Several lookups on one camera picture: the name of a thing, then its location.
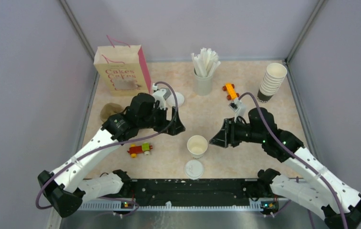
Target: bag handle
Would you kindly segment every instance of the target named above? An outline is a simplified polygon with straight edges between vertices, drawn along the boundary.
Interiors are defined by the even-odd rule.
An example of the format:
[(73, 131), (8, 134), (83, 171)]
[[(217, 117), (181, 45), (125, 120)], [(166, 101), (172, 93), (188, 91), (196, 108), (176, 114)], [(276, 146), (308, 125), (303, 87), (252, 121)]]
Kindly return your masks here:
[(129, 48), (131, 48), (131, 46), (130, 46), (129, 44), (125, 43), (125, 42), (121, 42), (121, 41), (118, 41), (118, 40), (116, 40), (116, 39), (113, 39), (113, 38), (111, 38), (109, 35), (106, 35), (106, 36), (107, 36), (107, 39), (109, 39), (110, 44), (112, 44), (113, 48), (115, 48), (115, 46), (114, 46), (112, 40), (115, 41), (115, 42), (118, 42), (118, 43), (126, 44)]
[(113, 63), (123, 63), (123, 64), (125, 64), (125, 63), (122, 62), (122, 61), (112, 61), (112, 60), (110, 60), (109, 58), (107, 58), (107, 57), (106, 57), (105, 55), (103, 55), (103, 54), (102, 54), (102, 57), (104, 57), (104, 59), (106, 60), (107, 63), (109, 63), (109, 61), (110, 61), (110, 62), (113, 62)]

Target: marble-pattern surface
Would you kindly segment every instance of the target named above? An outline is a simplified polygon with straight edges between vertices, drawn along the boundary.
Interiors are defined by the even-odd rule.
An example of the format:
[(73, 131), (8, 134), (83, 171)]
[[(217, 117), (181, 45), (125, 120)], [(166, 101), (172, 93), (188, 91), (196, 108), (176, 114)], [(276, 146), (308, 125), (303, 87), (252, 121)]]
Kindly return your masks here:
[[(213, 90), (209, 96), (198, 96), (193, 92), (191, 62), (148, 63), (153, 82), (165, 81), (175, 91), (185, 96), (185, 103), (180, 107), (179, 115), (186, 131), (177, 136), (162, 134), (150, 139), (149, 142), (154, 149), (149, 156), (140, 154), (137, 158), (131, 158), (127, 153), (129, 145), (124, 145), (98, 164), (88, 178), (98, 177), (102, 172), (111, 172), (115, 169), (127, 171), (131, 178), (187, 178), (184, 166), (192, 159), (186, 147), (187, 140), (193, 135), (202, 135), (209, 140), (220, 130), (223, 119), (234, 114), (228, 107), (227, 93), (222, 91), (222, 86), (230, 82), (235, 85), (237, 93), (248, 91), (256, 94), (266, 66), (271, 62), (281, 63), (281, 61), (222, 62), (214, 75)], [(99, 80), (84, 143), (87, 143), (100, 128), (102, 122), (99, 113), (106, 103), (117, 103), (126, 107), (131, 99), (132, 97), (129, 96), (111, 96), (104, 82)], [(254, 107), (253, 101), (247, 96), (243, 102), (248, 107), (248, 113)], [(274, 115), (279, 128), (289, 130), (306, 144), (287, 79), (273, 98), (261, 106)], [(152, 133), (154, 133), (152, 130), (142, 130), (138, 137)], [(297, 176), (292, 169), (268, 156), (261, 145), (253, 143), (242, 143), (236, 148), (227, 149), (209, 145), (208, 150), (199, 160), (205, 168), (201, 178), (255, 178), (260, 169), (267, 168), (278, 170), (288, 177)]]

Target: white cup holding straws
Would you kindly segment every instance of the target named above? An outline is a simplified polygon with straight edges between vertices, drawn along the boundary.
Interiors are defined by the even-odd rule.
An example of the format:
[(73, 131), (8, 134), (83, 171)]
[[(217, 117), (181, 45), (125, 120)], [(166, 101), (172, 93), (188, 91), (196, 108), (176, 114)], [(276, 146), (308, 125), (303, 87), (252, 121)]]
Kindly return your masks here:
[(200, 96), (210, 94), (213, 89), (214, 71), (221, 64), (218, 54), (211, 50), (202, 48), (197, 56), (191, 54), (194, 65), (193, 91)]

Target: metal frame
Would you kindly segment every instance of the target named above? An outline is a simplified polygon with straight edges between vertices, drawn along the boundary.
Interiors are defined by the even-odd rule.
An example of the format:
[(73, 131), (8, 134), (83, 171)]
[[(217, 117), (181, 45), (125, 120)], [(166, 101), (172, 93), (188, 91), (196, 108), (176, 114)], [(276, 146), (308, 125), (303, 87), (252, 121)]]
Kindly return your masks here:
[[(316, 20), (316, 18), (319, 15), (319, 12), (323, 9), (323, 7), (325, 6), (326, 2), (328, 0), (319, 0), (315, 9), (313, 10), (312, 14), (310, 15), (308, 21), (306, 22), (305, 26), (303, 27), (301, 33), (299, 34), (297, 40), (295, 41), (292, 49), (290, 50), (288, 56), (286, 57), (286, 59), (283, 61), (283, 64), (287, 67), (288, 70), (288, 75), (287, 75), (287, 79), (289, 81), (290, 84), (290, 88), (291, 88), (291, 92), (297, 107), (297, 111), (299, 114), (299, 118), (300, 121), (302, 123), (302, 127), (304, 130), (304, 134), (305, 137), (307, 139), (308, 142), (308, 147), (310, 149), (310, 151), (312, 152), (312, 154), (316, 157), (318, 157), (318, 151), (317, 151), (317, 146), (316, 144), (313, 142), (313, 133), (311, 131), (311, 127), (310, 127), (310, 123), (307, 119), (307, 115), (306, 115), (306, 110), (304, 107), (304, 104), (299, 96), (299, 91), (298, 91), (298, 87), (297, 84), (295, 82), (295, 78), (294, 75), (291, 72), (290, 69), (290, 63), (293, 60), (295, 54), (297, 53), (297, 51), (299, 50), (300, 46), (302, 45), (302, 42), (304, 41), (305, 37), (308, 35), (308, 32), (310, 31), (314, 21)], [(83, 33), (83, 30), (80, 26), (80, 24), (78, 23), (77, 19), (75, 18), (74, 13), (72, 12), (69, 4), (67, 3), (66, 0), (58, 0), (58, 2), (60, 3), (62, 9), (64, 10), (64, 13), (66, 14), (66, 16), (68, 17), (68, 20), (70, 21), (75, 33), (77, 34), (81, 44), (83, 45), (84, 49), (86, 50), (88, 56), (91, 58), (91, 60), (94, 60), (94, 55), (95, 52), (93, 51), (89, 41), (87, 40), (85, 34)], [(99, 74), (96, 73), (95, 75), (95, 80), (93, 83), (93, 88), (92, 88), (92, 92), (88, 101), (88, 105), (87, 105), (87, 110), (86, 110), (86, 114), (84, 117), (84, 121), (82, 124), (82, 129), (81, 129), (81, 133), (80, 133), (80, 137), (78, 139), (78, 143), (77, 143), (77, 150), (81, 149), (82, 147), (82, 143), (83, 143), (83, 139), (84, 139), (84, 135), (86, 132), (86, 126), (89, 120), (89, 115), (90, 115), (90, 111), (91, 111), (91, 107), (93, 104), (93, 99), (95, 97), (96, 94), (96, 88), (97, 88), (97, 84), (99, 81)], [(50, 215), (49, 215), (49, 219), (48, 219), (48, 223), (47, 223), (47, 229), (52, 229), (52, 228), (59, 228), (61, 224), (61, 217), (58, 215), (58, 213), (55, 211), (55, 209), (51, 209)]]
[(73, 14), (71, 8), (69, 7), (66, 0), (58, 0), (60, 3), (62, 9), (64, 10), (65, 15), (68, 17), (69, 22), (71, 23), (73, 30), (75, 30), (76, 35), (78, 36), (79, 40), (81, 41), (81, 44), (83, 45), (84, 49), (88, 53), (88, 56), (94, 60), (94, 54), (88, 39), (86, 38), (85, 34), (82, 31), (81, 26), (79, 25), (77, 19), (75, 18), (75, 15)]
[(310, 31), (312, 25), (314, 24), (314, 21), (319, 15), (319, 12), (325, 7), (325, 4), (328, 2), (328, 0), (319, 0), (317, 5), (315, 6), (314, 10), (312, 11), (310, 17), (308, 18), (308, 21), (305, 23), (304, 28), (302, 28), (302, 31), (299, 33), (299, 36), (297, 40), (295, 41), (292, 49), (289, 52), (289, 55), (286, 58), (287, 65), (290, 64), (291, 60), (294, 58), (295, 54), (297, 53), (298, 49), (302, 45), (302, 42), (304, 41), (305, 37), (308, 35), (308, 32)]

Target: gray wall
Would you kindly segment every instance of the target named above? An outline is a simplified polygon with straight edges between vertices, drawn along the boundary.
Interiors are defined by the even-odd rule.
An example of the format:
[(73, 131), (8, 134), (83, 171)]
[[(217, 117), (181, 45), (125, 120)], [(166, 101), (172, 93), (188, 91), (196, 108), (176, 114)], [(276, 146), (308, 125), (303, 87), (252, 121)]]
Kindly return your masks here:
[(56, 0), (0, 0), (0, 229), (45, 227), (37, 175), (75, 150), (93, 81)]
[(322, 162), (361, 191), (361, 1), (330, 0), (291, 68)]
[(285, 58), (317, 0), (68, 0), (91, 46), (109, 34), (142, 44), (147, 60), (190, 60), (208, 47), (221, 59)]

